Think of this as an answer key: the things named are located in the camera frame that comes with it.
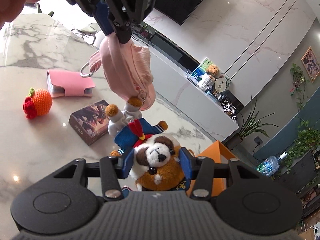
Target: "pink wallet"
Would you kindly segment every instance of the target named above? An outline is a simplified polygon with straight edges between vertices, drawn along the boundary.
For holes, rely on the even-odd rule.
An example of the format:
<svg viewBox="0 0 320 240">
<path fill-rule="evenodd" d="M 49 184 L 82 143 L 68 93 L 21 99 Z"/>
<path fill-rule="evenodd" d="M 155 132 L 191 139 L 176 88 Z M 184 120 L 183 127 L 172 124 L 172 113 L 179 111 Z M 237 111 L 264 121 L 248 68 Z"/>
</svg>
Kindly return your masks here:
<svg viewBox="0 0 320 240">
<path fill-rule="evenodd" d="M 47 71 L 48 90 L 53 98 L 63 96 L 92 97 L 95 87 L 91 78 L 82 78 L 79 72 L 49 69 Z"/>
</svg>

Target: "green plant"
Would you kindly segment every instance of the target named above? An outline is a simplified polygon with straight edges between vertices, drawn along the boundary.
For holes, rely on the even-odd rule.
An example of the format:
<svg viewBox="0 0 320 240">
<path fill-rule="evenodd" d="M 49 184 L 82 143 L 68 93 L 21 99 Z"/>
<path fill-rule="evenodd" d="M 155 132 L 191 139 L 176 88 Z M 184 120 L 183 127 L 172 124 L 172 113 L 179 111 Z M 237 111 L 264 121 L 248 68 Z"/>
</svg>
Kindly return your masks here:
<svg viewBox="0 0 320 240">
<path fill-rule="evenodd" d="M 294 159 L 320 146 L 320 131 L 309 127 L 309 121 L 302 119 L 300 120 L 298 128 L 301 127 L 305 127 L 305 129 L 298 131 L 298 138 L 293 141 L 294 145 L 287 151 L 288 156 L 284 161 L 288 173 Z"/>
<path fill-rule="evenodd" d="M 310 80 L 306 79 L 303 75 L 303 71 L 299 66 L 297 66 L 295 63 L 292 63 L 292 68 L 290 69 L 290 73 L 292 73 L 292 83 L 294 85 L 294 88 L 291 89 L 291 96 L 294 94 L 297 95 L 296 102 L 298 107 L 298 112 L 303 109 L 304 107 L 304 100 L 305 100 L 305 91 L 306 91 L 306 83 L 309 83 Z"/>
<path fill-rule="evenodd" d="M 246 137 L 246 136 L 248 136 L 249 134 L 254 133 L 254 132 L 259 132 L 259 133 L 262 133 L 263 135 L 269 137 L 267 132 L 265 130 L 261 129 L 261 127 L 266 126 L 266 125 L 273 125 L 273 126 L 278 127 L 277 125 L 272 124 L 272 123 L 261 123 L 261 120 L 263 118 L 265 118 L 267 116 L 270 116 L 270 115 L 273 115 L 275 113 L 268 114 L 268 115 L 266 115 L 266 116 L 264 116 L 264 117 L 262 117 L 262 118 L 260 118 L 259 120 L 256 121 L 256 118 L 257 118 L 258 113 L 259 113 L 259 111 L 258 111 L 256 114 L 254 114 L 254 111 L 256 109 L 256 105 L 257 105 L 257 99 L 256 99 L 256 102 L 254 103 L 253 111 L 252 111 L 252 108 L 250 110 L 250 114 L 249 114 L 247 120 L 244 121 L 244 119 L 243 119 L 243 123 L 242 123 L 241 129 L 239 130 L 239 137 L 241 139 Z"/>
</svg>

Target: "red crocheted flower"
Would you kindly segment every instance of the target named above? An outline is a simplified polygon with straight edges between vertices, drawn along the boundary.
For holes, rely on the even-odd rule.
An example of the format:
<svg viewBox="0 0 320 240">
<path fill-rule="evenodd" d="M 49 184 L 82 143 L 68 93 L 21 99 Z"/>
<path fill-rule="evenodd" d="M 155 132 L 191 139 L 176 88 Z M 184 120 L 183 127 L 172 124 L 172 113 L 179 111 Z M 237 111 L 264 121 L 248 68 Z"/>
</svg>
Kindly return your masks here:
<svg viewBox="0 0 320 240">
<path fill-rule="evenodd" d="M 32 102 L 31 97 L 27 97 L 24 100 L 23 110 L 27 114 L 28 119 L 33 119 L 37 116 L 37 110 L 35 104 Z"/>
</svg>

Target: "teddy bear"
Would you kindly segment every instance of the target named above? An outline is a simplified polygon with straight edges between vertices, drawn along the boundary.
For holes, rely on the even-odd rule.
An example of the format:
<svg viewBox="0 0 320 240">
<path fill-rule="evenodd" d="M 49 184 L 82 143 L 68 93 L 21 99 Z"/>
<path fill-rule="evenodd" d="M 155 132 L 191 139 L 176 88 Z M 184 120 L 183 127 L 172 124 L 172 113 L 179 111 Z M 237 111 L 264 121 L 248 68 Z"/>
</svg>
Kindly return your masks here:
<svg viewBox="0 0 320 240">
<path fill-rule="evenodd" d="M 216 65 L 209 65 L 205 71 L 212 76 L 217 76 L 220 72 L 220 69 Z"/>
<path fill-rule="evenodd" d="M 168 129 L 165 121 L 152 126 L 142 118 L 141 106 L 142 102 L 133 97 L 127 101 L 123 111 L 112 104 L 106 107 L 109 134 L 120 147 L 110 155 L 121 156 L 126 149 L 134 149 L 129 175 L 140 191 L 187 190 L 190 181 L 185 179 L 180 166 L 179 142 L 163 133 Z"/>
</svg>

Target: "game box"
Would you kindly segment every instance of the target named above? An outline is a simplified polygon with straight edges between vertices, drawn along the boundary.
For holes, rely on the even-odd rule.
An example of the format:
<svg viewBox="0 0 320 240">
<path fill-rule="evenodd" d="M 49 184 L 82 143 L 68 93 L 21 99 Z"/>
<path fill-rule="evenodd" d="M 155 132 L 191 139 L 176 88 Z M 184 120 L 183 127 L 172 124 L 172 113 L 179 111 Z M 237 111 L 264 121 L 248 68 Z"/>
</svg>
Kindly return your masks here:
<svg viewBox="0 0 320 240">
<path fill-rule="evenodd" d="M 87 145 L 108 133 L 109 119 L 105 111 L 107 106 L 108 103 L 101 100 L 70 115 L 69 124 Z"/>
</svg>

